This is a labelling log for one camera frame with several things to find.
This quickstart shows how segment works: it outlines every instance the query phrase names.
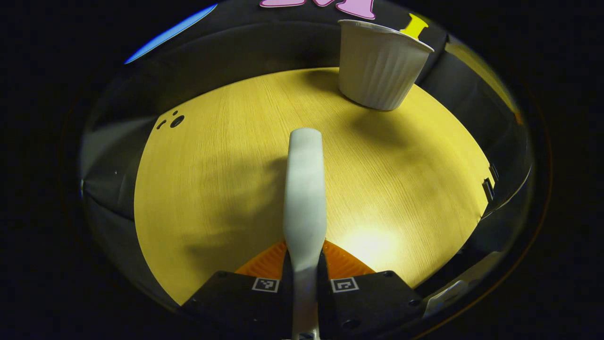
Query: pink letter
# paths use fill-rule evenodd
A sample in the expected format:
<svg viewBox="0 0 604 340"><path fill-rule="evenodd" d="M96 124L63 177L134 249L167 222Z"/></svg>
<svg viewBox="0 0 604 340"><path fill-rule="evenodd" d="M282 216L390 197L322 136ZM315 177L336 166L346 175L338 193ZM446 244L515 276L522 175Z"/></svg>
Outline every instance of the pink letter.
<svg viewBox="0 0 604 340"><path fill-rule="evenodd" d="M291 7L291 6L304 5L305 3L306 3L306 0L263 0L260 3L260 6L262 6L262 7Z"/></svg>
<svg viewBox="0 0 604 340"><path fill-rule="evenodd" d="M319 7L325 7L329 4L331 4L332 2L336 1L336 0L313 0L317 6Z"/></svg>
<svg viewBox="0 0 604 340"><path fill-rule="evenodd" d="M373 8L373 0L344 0L344 2L336 4L336 8L344 13L360 16L361 18L369 20L376 18L376 15L371 11Z"/></svg>

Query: circular tabletop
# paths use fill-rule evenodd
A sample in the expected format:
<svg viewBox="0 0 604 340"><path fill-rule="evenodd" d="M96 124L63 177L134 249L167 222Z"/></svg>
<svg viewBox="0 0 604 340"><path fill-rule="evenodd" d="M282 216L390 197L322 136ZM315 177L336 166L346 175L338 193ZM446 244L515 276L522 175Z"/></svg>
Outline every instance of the circular tabletop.
<svg viewBox="0 0 604 340"><path fill-rule="evenodd" d="M413 86L376 111L346 99L338 69L267 74L162 114L138 168L135 223L157 281L183 304L218 270L284 240L289 134L323 134L327 240L415 287L449 261L486 206L489 161Z"/></svg>

